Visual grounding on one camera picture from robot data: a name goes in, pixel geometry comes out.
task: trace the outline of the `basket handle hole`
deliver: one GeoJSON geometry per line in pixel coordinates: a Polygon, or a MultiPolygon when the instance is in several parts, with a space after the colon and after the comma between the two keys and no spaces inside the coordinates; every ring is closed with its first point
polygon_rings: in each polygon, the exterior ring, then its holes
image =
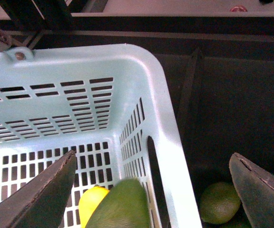
{"type": "Polygon", "coordinates": [[[154,185],[154,192],[155,192],[155,197],[157,201],[157,207],[158,207],[161,225],[163,228],[171,227],[171,225],[169,224],[169,213],[167,211],[166,198],[165,198],[164,188],[161,181],[155,144],[151,136],[147,138],[147,151],[149,155],[152,181],[154,185]]]}

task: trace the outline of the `lemon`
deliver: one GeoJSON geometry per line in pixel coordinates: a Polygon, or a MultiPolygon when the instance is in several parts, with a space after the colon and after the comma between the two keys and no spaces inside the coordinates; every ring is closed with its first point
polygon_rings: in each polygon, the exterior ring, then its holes
{"type": "Polygon", "coordinates": [[[205,189],[199,204],[200,217],[204,222],[222,224],[238,211],[241,200],[231,183],[218,182],[205,189]]]}
{"type": "Polygon", "coordinates": [[[82,228],[85,228],[89,218],[108,193],[109,190],[100,186],[95,186],[83,193],[78,205],[82,228]]]}

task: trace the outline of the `red object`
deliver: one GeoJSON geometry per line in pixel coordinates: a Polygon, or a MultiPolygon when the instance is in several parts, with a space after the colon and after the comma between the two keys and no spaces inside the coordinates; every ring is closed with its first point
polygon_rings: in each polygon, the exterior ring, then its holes
{"type": "Polygon", "coordinates": [[[247,9],[245,6],[237,5],[230,9],[230,12],[247,12],[247,9]]]}

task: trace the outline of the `green lime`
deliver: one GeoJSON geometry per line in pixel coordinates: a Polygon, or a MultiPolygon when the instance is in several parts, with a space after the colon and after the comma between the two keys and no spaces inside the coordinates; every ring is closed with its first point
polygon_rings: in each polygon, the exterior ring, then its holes
{"type": "Polygon", "coordinates": [[[249,222],[243,220],[231,220],[219,228],[252,228],[249,222]]]}
{"type": "Polygon", "coordinates": [[[207,187],[200,197],[200,217],[208,223],[226,223],[236,214],[240,204],[241,200],[233,184],[214,183],[207,187]]]}

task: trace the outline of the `plastic basket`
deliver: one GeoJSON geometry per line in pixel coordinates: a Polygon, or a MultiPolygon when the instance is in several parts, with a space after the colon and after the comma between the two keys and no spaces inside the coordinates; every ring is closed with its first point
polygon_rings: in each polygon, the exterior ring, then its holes
{"type": "Polygon", "coordinates": [[[200,228],[166,79],[152,54],[126,44],[0,53],[0,202],[73,149],[78,166],[61,227],[80,227],[86,189],[131,177],[146,189],[152,227],[161,227],[149,136],[171,226],[200,228]]]}

